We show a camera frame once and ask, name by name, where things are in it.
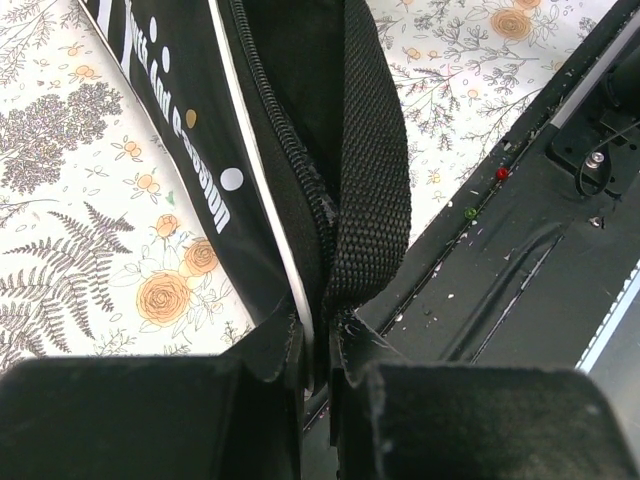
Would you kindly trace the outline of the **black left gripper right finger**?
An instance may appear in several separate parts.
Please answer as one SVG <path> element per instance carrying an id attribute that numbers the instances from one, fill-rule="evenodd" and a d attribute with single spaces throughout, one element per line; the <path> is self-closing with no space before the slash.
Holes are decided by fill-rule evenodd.
<path id="1" fill-rule="evenodd" d="M 417 364 L 353 313 L 328 326 L 342 479 L 634 479 L 605 396 L 571 369 Z"/>

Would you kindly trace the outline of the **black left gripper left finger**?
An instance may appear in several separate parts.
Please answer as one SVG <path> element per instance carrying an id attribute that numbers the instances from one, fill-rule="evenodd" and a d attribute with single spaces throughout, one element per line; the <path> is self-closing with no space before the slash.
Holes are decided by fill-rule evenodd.
<path id="1" fill-rule="evenodd" d="M 29 360 L 1 380 L 5 479 L 297 479 L 303 335 L 214 356 Z"/>

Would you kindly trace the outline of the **black sport racket cover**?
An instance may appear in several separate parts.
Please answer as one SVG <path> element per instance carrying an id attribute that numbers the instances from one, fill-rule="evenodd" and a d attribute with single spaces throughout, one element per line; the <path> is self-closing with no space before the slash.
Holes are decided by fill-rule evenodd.
<path id="1" fill-rule="evenodd" d="M 86 1 L 251 317 L 296 320 L 303 384 L 408 247 L 404 118 L 364 1 Z"/>

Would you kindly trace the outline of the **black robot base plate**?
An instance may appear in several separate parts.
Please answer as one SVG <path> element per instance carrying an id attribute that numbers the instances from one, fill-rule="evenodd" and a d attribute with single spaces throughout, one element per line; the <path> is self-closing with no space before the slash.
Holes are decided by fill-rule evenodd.
<path id="1" fill-rule="evenodd" d="M 639 335 L 639 5 L 619 1 L 337 336 L 387 359 L 596 376 Z"/>

